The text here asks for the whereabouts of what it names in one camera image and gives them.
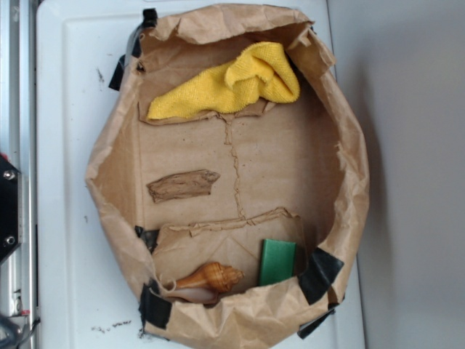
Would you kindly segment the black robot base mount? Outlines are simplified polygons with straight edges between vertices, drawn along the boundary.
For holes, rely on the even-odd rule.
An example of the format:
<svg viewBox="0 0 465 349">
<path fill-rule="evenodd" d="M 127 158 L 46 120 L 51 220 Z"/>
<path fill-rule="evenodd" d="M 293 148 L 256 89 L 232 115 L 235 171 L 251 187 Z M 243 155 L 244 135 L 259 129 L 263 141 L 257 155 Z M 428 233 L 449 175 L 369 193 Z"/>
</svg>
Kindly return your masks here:
<svg viewBox="0 0 465 349">
<path fill-rule="evenodd" d="M 1 265 L 22 243 L 20 180 L 21 172 L 1 153 Z"/>
</svg>

